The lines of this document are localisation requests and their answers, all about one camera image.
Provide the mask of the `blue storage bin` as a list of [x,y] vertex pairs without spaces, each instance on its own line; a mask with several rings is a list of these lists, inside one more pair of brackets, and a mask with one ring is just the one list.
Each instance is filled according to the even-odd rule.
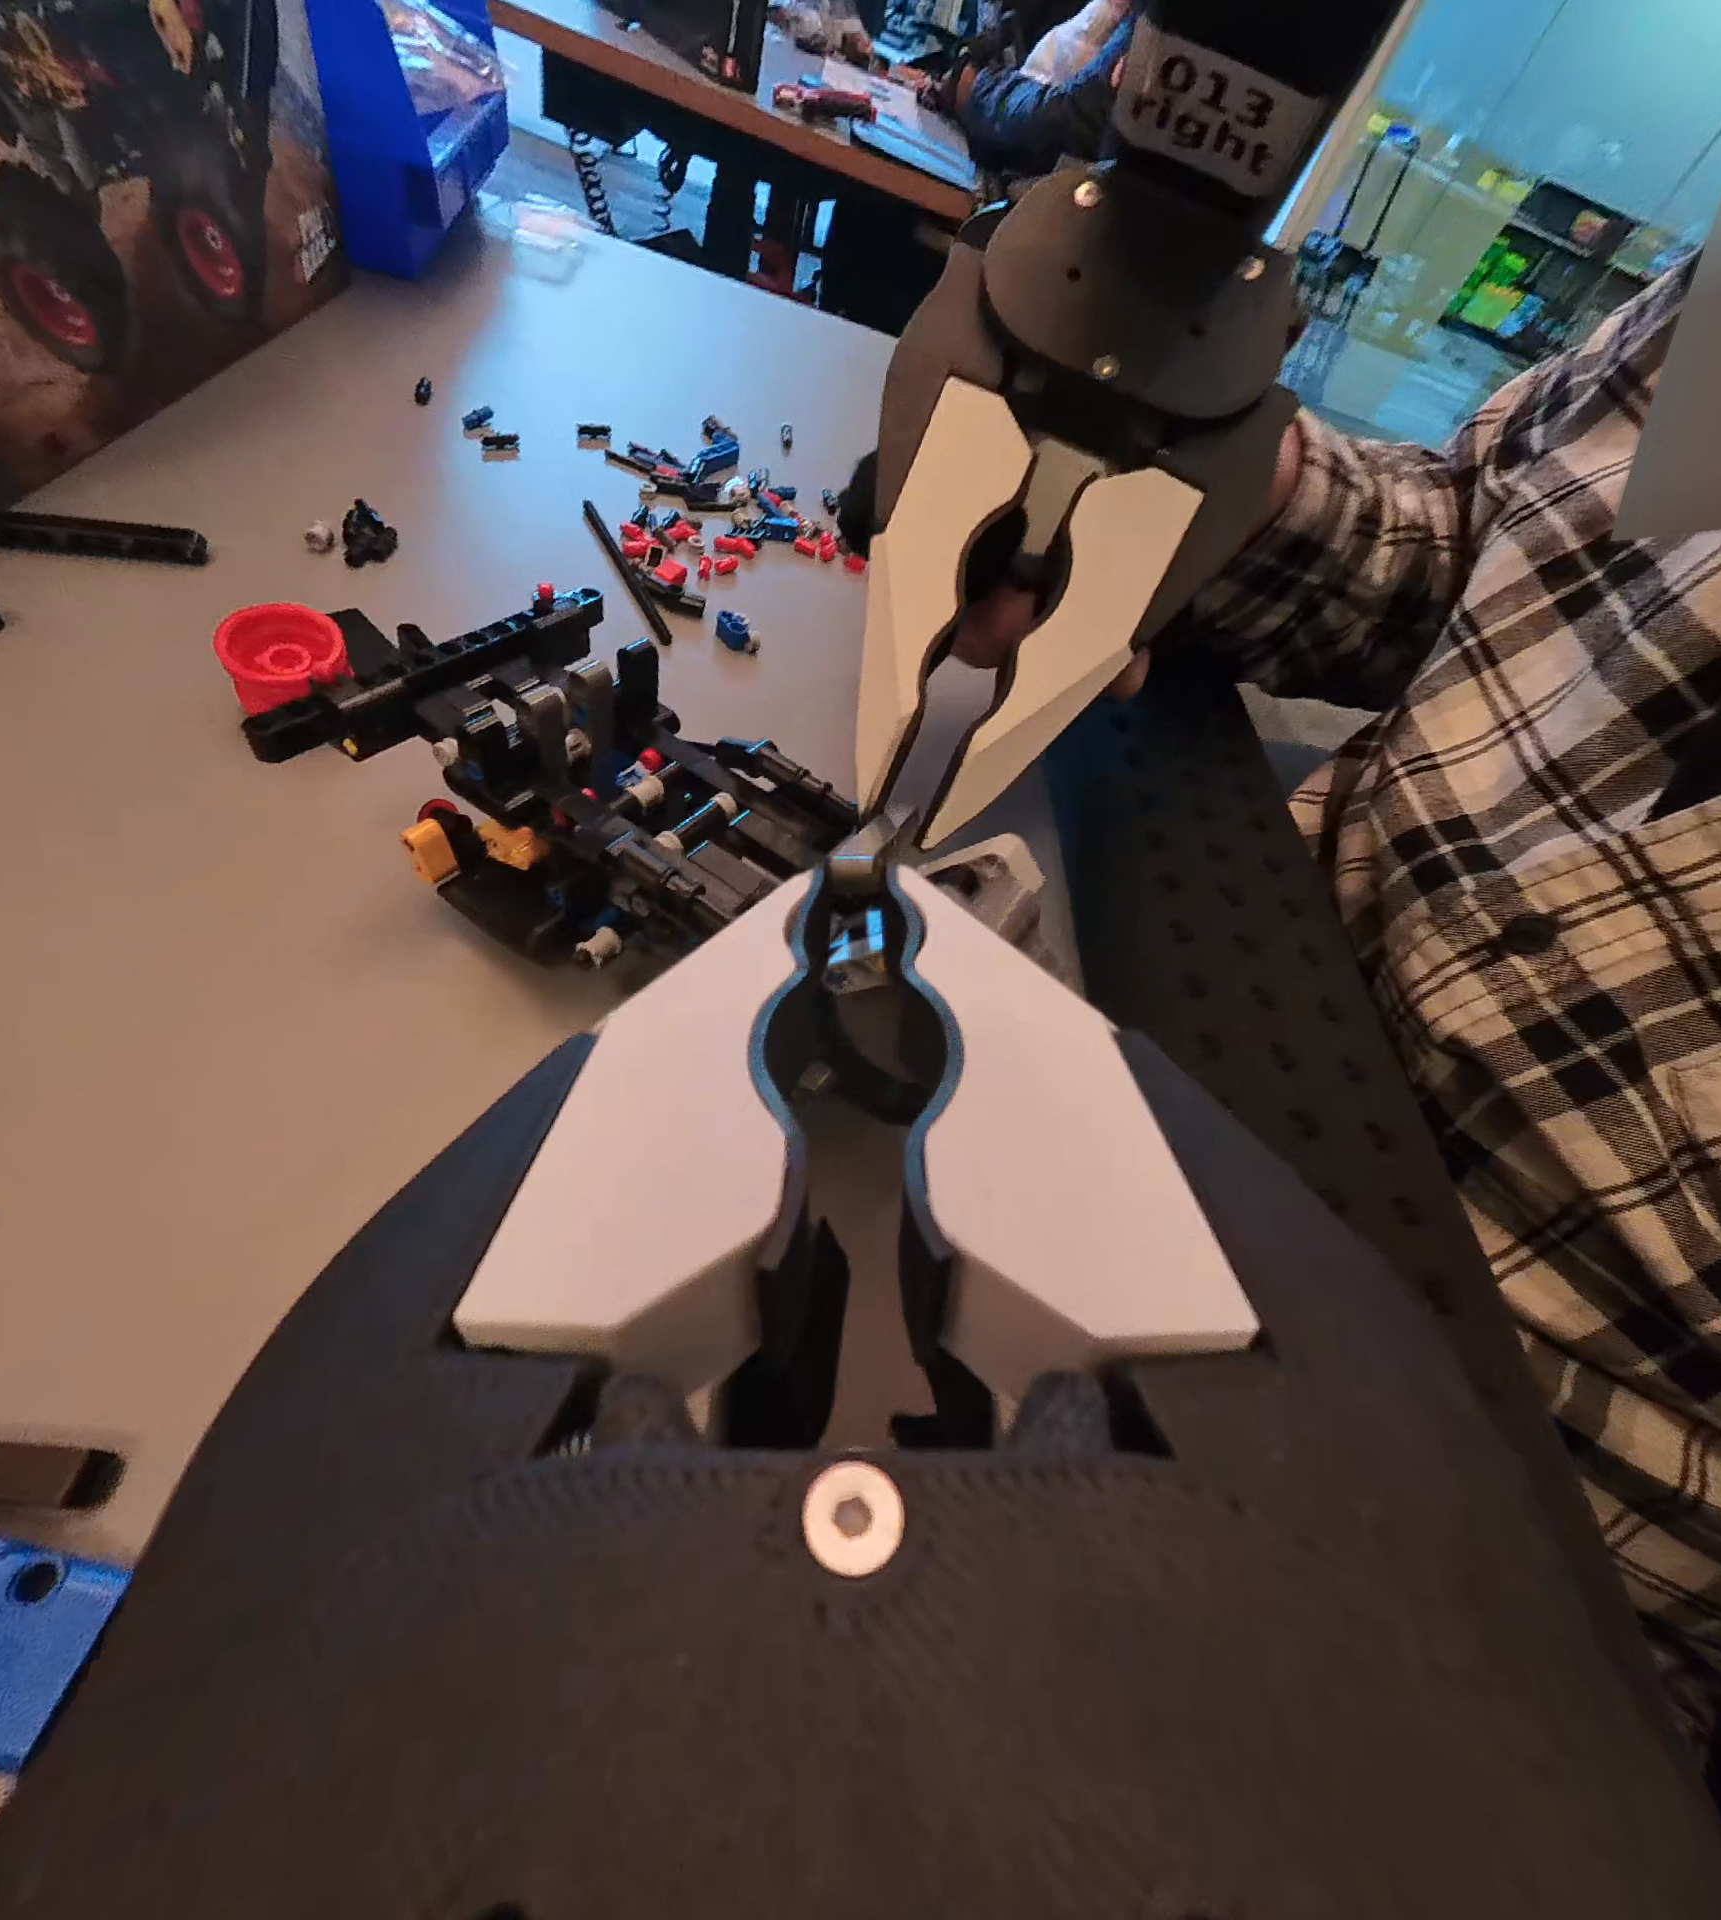
[[412,279],[499,161],[507,97],[504,92],[504,104],[488,109],[452,161],[428,167],[375,3],[307,2],[303,12],[343,251],[359,269]]

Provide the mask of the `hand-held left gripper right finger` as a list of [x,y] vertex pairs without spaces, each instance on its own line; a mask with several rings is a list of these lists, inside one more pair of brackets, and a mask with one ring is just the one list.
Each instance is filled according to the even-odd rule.
[[948,1262],[941,1347],[1011,1401],[1046,1373],[1250,1349],[1256,1310],[1113,1023],[925,876],[895,884],[947,1040],[908,1136]]

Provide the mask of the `person's plaid shirt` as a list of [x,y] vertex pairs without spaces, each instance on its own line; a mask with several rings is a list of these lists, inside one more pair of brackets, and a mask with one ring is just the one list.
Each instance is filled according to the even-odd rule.
[[1721,533],[1546,540],[1297,811],[1594,1521],[1721,1717]]

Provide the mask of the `pile of small building pieces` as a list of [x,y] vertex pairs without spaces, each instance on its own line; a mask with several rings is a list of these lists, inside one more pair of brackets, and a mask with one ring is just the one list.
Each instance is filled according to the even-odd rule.
[[770,468],[742,463],[742,443],[723,420],[704,418],[693,454],[617,437],[602,420],[574,423],[574,441],[631,482],[631,508],[597,509],[624,555],[653,595],[671,636],[678,621],[709,621],[715,640],[753,655],[761,638],[733,607],[707,610],[707,594],[748,574],[765,553],[797,553],[805,564],[864,580],[869,559],[839,531],[834,492],[820,512],[800,512],[791,483]]

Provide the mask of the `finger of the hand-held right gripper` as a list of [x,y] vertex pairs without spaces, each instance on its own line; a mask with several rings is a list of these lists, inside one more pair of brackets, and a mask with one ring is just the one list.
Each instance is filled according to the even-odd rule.
[[1090,479],[1065,517],[1065,587],[1017,643],[922,822],[931,849],[969,826],[1127,670],[1154,594],[1204,501],[1172,473]]
[[981,533],[1017,508],[1032,443],[1009,401],[960,375],[939,389],[921,443],[873,535],[856,686],[858,804],[876,816],[921,727],[925,680],[965,600]]

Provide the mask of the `red wheel rim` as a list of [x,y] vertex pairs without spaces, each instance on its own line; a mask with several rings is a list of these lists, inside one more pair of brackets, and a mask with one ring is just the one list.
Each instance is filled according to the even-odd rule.
[[212,653],[246,715],[260,715],[347,676],[340,623],[296,602],[262,602],[226,613]]

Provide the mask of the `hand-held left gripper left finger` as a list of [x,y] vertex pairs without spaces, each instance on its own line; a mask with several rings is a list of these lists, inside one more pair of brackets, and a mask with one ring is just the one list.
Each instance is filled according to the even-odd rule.
[[641,1376],[709,1435],[789,1428],[815,1218],[767,1044],[812,898],[787,881],[605,1018],[452,1310],[461,1347]]

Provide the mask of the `wooden table with clutter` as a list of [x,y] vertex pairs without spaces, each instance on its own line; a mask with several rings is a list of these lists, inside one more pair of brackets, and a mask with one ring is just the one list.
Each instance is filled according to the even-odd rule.
[[899,332],[936,284],[973,212],[977,174],[958,136],[916,108],[921,142],[947,154],[939,176],[860,142],[856,115],[807,120],[777,101],[810,88],[820,60],[784,43],[767,3],[489,3],[491,24],[538,50],[540,111],[568,144],[594,220],[615,229],[597,157],[636,136],[660,145],[678,196],[686,169],[711,169],[695,235],[651,238],[713,275],[800,300],[802,254],[818,260],[816,303]]

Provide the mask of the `long black beam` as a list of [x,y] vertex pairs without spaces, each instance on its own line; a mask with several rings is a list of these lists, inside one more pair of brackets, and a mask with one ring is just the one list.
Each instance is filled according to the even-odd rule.
[[207,540],[189,528],[144,521],[0,509],[0,551],[199,567],[209,562]]

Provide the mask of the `cluttered storage shelf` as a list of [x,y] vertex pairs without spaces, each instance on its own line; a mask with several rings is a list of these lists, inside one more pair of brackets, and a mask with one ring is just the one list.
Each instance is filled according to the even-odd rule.
[[1448,295],[1439,326],[1526,368],[1584,341],[1690,250],[1670,228],[1541,178]]

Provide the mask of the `grey desk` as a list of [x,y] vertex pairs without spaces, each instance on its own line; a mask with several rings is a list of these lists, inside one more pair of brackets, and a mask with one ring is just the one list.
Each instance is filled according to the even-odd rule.
[[[651,251],[584,242],[545,282],[468,232],[39,492],[212,551],[0,553],[0,1438],[126,1461],[104,1506],[0,1508],[0,1538],[136,1559],[296,1294],[626,982],[516,962],[409,876],[396,838],[440,788],[423,748],[256,764],[216,621],[299,602],[445,638],[549,582],[609,595],[612,649],[641,628],[582,498],[631,492],[574,423],[689,450],[715,416],[815,500],[873,443],[890,353]],[[461,431],[479,403],[516,454]],[[383,564],[343,566],[353,498],[397,531]],[[314,520],[334,550],[303,546]]]

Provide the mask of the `long black axle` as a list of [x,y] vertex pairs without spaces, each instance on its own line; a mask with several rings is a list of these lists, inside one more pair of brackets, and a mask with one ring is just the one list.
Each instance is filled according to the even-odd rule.
[[662,616],[653,595],[644,587],[641,576],[637,574],[636,566],[624,555],[622,544],[615,531],[605,521],[605,517],[602,516],[602,512],[597,509],[591,498],[585,498],[585,495],[582,498],[582,517],[591,540],[596,541],[608,566],[615,574],[617,583],[624,587],[628,600],[631,602],[631,607],[637,613],[637,620],[641,621],[646,634],[651,636],[657,648],[668,649],[673,640],[671,630],[668,628],[666,618]]

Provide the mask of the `toy truck chassis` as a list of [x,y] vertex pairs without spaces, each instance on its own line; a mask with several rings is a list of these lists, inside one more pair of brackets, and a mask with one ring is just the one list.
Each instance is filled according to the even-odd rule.
[[591,587],[542,591],[452,638],[358,610],[347,676],[241,718],[262,764],[349,762],[422,741],[444,796],[399,833],[413,873],[470,925],[540,963],[680,956],[860,828],[856,808],[773,741],[680,731],[646,638],[588,649]]

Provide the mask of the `dark blue cloth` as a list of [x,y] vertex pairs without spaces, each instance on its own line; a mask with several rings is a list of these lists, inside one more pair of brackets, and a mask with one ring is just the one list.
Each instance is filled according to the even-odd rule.
[[1093,2],[1050,25],[1017,64],[963,66],[953,111],[991,178],[1032,179],[1102,156],[1140,7]]

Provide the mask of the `person's right forearm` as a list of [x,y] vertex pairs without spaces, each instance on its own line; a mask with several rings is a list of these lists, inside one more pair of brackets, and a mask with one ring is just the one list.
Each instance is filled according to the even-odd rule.
[[1256,531],[1189,623],[1280,697],[1397,704],[1467,606],[1544,566],[1546,540],[1610,538],[1702,255],[1514,375],[1442,445],[1356,437],[1301,405]]

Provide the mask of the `black smooth beam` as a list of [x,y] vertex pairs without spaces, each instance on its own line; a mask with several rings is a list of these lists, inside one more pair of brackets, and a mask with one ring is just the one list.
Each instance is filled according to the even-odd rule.
[[126,1461],[120,1452],[0,1438],[0,1510],[78,1514],[108,1501]]

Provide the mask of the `monster truck toy box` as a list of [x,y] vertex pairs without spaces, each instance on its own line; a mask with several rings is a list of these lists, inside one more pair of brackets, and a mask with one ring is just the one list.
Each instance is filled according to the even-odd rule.
[[306,3],[0,2],[0,509],[347,278]]

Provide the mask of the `clear plastic parts bag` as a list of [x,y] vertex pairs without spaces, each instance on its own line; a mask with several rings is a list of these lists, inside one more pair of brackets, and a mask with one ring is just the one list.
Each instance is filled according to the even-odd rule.
[[484,3],[378,2],[425,165],[441,169],[504,104],[501,66]]

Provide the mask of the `black axle connector piece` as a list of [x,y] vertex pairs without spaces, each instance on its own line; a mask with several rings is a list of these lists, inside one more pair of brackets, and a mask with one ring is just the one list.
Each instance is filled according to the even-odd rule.
[[826,995],[869,994],[889,988],[896,977],[904,920],[889,876],[908,818],[904,808],[887,808],[826,853],[826,939],[820,966],[820,989]]

